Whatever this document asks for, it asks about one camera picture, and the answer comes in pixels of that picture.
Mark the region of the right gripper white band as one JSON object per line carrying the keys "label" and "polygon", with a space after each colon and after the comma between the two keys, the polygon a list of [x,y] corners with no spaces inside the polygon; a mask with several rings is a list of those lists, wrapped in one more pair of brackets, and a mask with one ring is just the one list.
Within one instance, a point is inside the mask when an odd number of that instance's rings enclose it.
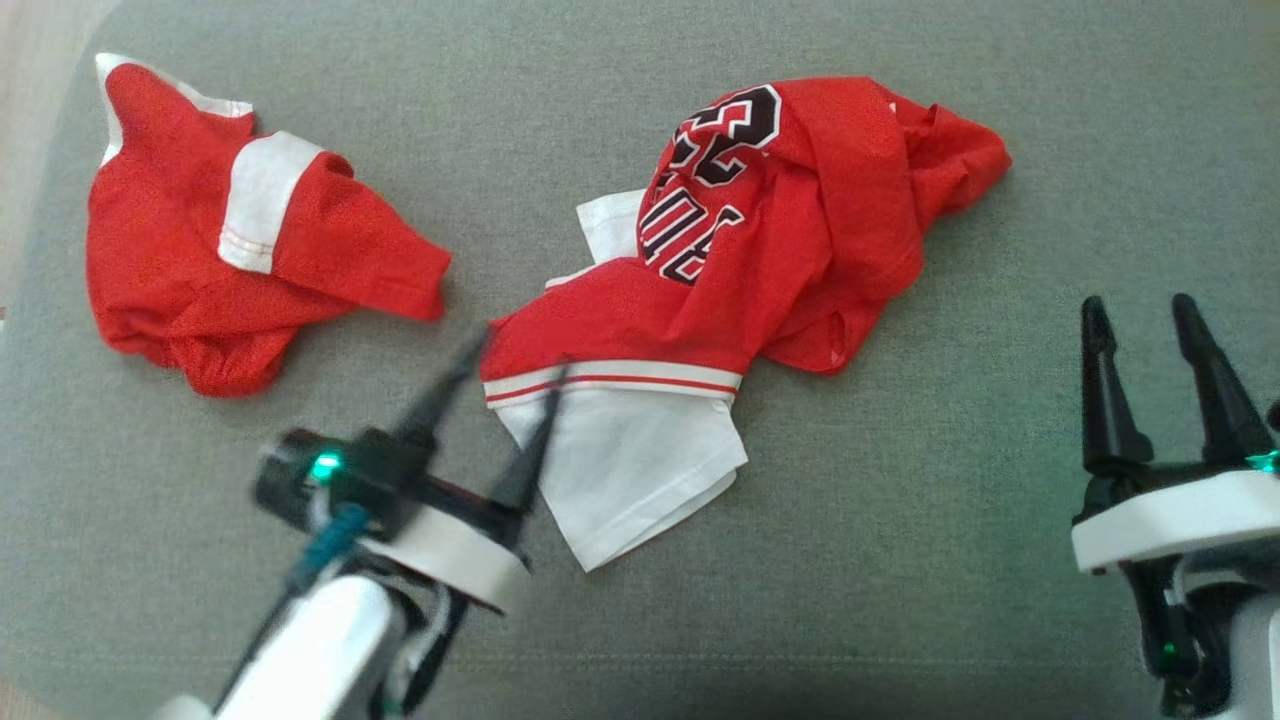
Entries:
{"label": "right gripper white band", "polygon": [[[1222,471],[1115,503],[1071,529],[1076,565],[1117,571],[1139,618],[1139,652],[1161,717],[1280,717],[1277,447],[1196,300],[1172,297],[1204,442]],[[1119,375],[1105,301],[1082,304],[1082,464],[1094,477],[1155,459]]]}

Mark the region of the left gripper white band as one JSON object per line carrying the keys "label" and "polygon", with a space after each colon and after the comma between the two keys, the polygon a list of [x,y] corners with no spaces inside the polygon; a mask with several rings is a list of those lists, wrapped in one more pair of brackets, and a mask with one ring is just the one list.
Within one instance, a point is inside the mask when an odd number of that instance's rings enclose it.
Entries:
{"label": "left gripper white band", "polygon": [[516,550],[538,487],[570,365],[561,364],[541,401],[541,418],[498,477],[489,496],[438,479],[430,468],[436,432],[456,395],[480,365],[492,329],[477,332],[410,406],[394,436],[362,430],[340,450],[340,503],[370,515],[358,547],[401,574],[438,582],[466,600],[511,615],[531,588]]}

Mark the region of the red basketball jersey white sleeves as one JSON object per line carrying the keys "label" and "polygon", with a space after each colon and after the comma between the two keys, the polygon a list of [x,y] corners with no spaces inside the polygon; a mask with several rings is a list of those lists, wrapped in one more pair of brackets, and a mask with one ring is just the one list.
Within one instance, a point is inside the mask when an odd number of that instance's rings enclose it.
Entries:
{"label": "red basketball jersey white sleeves", "polygon": [[928,229],[1010,170],[1004,140],[864,76],[727,94],[644,190],[577,209],[590,266],[495,323],[486,405],[525,441],[561,389],[541,492],[594,571],[726,492],[755,360],[846,368],[922,273]]}

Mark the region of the red shorts white stripes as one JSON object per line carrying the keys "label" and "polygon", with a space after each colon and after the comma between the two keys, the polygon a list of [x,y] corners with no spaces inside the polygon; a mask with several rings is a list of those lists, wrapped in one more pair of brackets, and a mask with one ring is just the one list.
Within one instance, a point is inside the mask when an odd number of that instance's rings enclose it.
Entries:
{"label": "red shorts white stripes", "polygon": [[259,133],[210,97],[115,54],[95,58],[108,145],[88,196],[86,279],[104,342],[193,392],[265,391],[306,327],[356,309],[434,322],[451,254],[340,155]]}

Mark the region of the grey fabric ottoman seat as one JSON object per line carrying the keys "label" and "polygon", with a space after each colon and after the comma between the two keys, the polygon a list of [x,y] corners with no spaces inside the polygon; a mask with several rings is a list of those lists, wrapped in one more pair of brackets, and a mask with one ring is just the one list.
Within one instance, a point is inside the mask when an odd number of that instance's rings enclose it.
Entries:
{"label": "grey fabric ottoman seat", "polygon": [[[243,99],[449,249],[448,310],[305,331],[215,401],[106,347],[84,231],[96,53]],[[1130,591],[1082,575],[1079,309],[1140,429],[1196,459],[1171,299],[1280,398],[1280,6],[1257,0],[124,0],[61,109],[0,332],[0,676],[76,720],[212,698],[302,536],[251,500],[289,427],[389,425],[486,320],[582,268],[580,202],[643,187],[736,88],[870,76],[1012,168],[829,377],[755,364],[733,486],[599,570],[544,506],[530,603],[472,612],[426,720],[1151,720]]]}

